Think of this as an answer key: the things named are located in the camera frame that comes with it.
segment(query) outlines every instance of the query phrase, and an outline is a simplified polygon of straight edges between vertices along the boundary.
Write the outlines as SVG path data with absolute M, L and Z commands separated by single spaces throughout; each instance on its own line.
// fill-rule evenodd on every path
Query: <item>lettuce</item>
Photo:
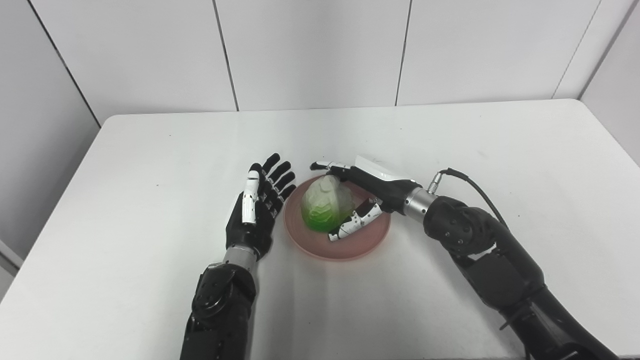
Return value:
M 333 175 L 315 180 L 302 197 L 302 219 L 322 233 L 335 229 L 354 209 L 351 190 Z

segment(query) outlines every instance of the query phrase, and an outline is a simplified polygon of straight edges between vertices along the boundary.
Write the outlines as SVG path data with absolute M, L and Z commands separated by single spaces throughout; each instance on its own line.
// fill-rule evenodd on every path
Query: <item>pink plate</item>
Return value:
M 349 235 L 344 239 L 330 242 L 326 233 L 319 233 L 307 227 L 302 220 L 300 204 L 311 183 L 318 177 L 314 177 L 302 183 L 293 191 L 284 208 L 284 226 L 289 237 L 302 251 L 325 260 L 352 260 L 370 253 L 385 238 L 389 231 L 391 215 L 383 213 L 371 224 Z M 360 187 L 346 182 L 351 189 L 356 206 L 361 204 L 371 195 Z

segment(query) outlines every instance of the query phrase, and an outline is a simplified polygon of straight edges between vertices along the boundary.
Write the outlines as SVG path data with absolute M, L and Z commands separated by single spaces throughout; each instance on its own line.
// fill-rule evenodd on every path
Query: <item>robotic arm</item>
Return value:
M 453 169 L 439 172 L 428 189 L 407 177 L 394 176 L 364 158 L 352 167 L 316 162 L 312 170 L 328 170 L 375 196 L 332 230 L 337 240 L 371 221 L 378 209 L 398 212 L 418 221 L 424 232 L 438 240 L 482 301 L 506 320 L 536 360 L 617 360 L 594 338 L 545 285 L 543 272 L 511 234 L 489 198 L 465 174 Z M 487 201 L 496 217 L 482 209 L 435 192 L 442 175 L 470 183 Z
M 291 164 L 272 155 L 249 169 L 245 189 L 227 224 L 227 253 L 198 280 L 180 360 L 244 359 L 249 317 L 256 296 L 252 270 L 271 248 L 271 232 L 295 189 Z

